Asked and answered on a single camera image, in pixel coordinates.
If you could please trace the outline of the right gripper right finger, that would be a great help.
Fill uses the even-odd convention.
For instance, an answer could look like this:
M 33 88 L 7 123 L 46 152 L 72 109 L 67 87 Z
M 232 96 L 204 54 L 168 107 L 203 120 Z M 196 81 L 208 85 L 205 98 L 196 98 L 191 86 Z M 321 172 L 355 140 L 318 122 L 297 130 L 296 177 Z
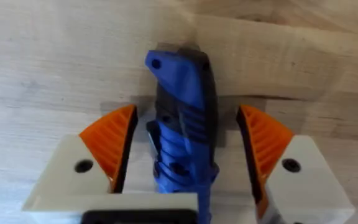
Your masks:
M 240 105 L 241 130 L 258 223 L 343 224 L 355 207 L 315 141 L 267 113 Z

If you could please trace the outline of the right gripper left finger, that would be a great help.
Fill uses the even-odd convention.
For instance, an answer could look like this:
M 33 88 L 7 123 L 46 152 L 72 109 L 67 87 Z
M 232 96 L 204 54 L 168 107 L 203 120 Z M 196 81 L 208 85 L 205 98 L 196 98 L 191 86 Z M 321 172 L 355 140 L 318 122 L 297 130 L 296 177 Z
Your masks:
M 121 193 L 132 137 L 135 105 L 120 107 L 79 134 L 62 138 L 22 209 L 28 212 L 104 208 Z

